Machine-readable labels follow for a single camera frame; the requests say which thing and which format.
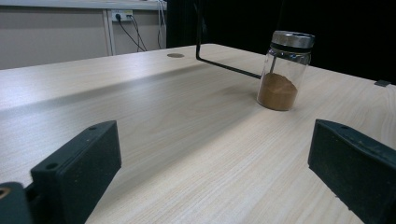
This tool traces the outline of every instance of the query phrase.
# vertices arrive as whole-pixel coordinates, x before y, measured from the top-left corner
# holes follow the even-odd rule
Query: wall
[[[158,11],[134,10],[134,17],[146,47],[159,49]],[[136,38],[132,24],[122,24]],[[0,69],[133,53],[136,49],[118,23],[108,21],[105,9],[0,6]]]

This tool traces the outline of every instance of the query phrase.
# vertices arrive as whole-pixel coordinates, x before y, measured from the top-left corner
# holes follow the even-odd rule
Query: jar
[[[313,35],[275,31],[257,95],[260,105],[278,111],[293,108],[306,67],[311,62]]]

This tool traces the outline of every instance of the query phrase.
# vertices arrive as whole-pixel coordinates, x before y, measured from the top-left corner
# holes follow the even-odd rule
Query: power socket
[[[133,16],[132,10],[124,10],[124,9],[112,9],[111,10],[111,20],[118,21],[116,15],[120,14],[121,21],[130,21],[127,16]]]

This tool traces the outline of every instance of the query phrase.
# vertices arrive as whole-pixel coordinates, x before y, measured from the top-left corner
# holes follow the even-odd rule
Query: silver lid
[[[272,43],[274,44],[300,49],[312,49],[314,41],[314,35],[289,31],[275,31],[272,39]]]

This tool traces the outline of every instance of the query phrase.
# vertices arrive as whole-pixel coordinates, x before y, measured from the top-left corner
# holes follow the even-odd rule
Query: wooden table
[[[181,53],[182,58],[168,57]],[[292,111],[195,46],[0,71],[0,180],[115,119],[122,168],[88,223],[361,223],[308,168],[316,119],[396,148],[396,87],[309,67]],[[265,56],[205,45],[260,74]]]

